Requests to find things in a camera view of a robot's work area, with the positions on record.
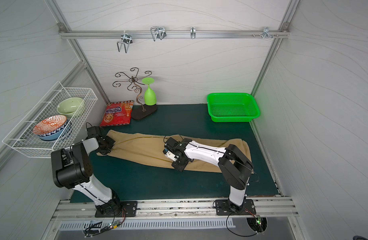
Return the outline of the tan long pants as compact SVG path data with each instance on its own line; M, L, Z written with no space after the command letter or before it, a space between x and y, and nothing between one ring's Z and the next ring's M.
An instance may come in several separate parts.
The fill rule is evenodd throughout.
M115 141L115 144L108 154L111 157L131 161L134 163L172 169L172 160L163 154L165 148L164 136L127 134L110 130L107 136ZM251 153L248 144L241 139L231 140L210 140L194 138L199 144L213 147L228 147L230 144L237 146L242 153L250 160Z

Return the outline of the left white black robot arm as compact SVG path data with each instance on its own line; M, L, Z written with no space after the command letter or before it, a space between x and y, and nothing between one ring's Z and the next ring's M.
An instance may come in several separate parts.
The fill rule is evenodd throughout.
M86 195L95 203L99 215L118 215L123 210L118 195L94 175L89 158L92 152L109 154L115 140L105 137L99 126L86 130L85 140L51 153L53 182L59 188L73 189Z

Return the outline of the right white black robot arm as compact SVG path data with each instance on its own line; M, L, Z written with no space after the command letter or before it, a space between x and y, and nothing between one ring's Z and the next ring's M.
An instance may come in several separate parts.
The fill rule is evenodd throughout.
M254 165L235 145L226 148L199 144L191 139L177 141L169 138L165 142L164 155L171 159L172 167L182 172L190 163L200 160L219 167L226 182L230 185L227 210L240 211L246 199L246 187Z

